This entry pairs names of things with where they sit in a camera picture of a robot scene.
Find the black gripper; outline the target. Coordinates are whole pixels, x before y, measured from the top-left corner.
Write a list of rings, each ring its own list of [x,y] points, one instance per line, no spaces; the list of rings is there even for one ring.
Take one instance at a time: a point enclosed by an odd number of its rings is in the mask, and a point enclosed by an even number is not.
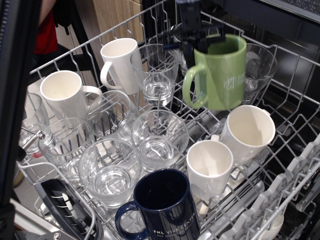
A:
[[[177,0],[175,2],[179,8],[182,33],[181,42],[166,42],[166,37],[173,36],[178,33],[176,29],[163,32],[163,49],[173,50],[182,49],[185,60],[194,60],[194,49],[206,54],[211,44],[222,43],[227,40],[224,33],[224,26],[219,25],[221,32],[218,36],[208,37],[206,31],[209,27],[202,27],[201,20],[201,4],[199,0]]]

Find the person forearm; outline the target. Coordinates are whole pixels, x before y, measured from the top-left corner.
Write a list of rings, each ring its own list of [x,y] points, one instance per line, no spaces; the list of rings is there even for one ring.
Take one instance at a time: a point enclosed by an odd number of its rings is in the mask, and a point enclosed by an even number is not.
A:
[[[47,15],[53,9],[55,4],[56,4],[56,0],[42,0],[41,1],[38,26],[40,26],[42,24],[42,22],[45,20]]]

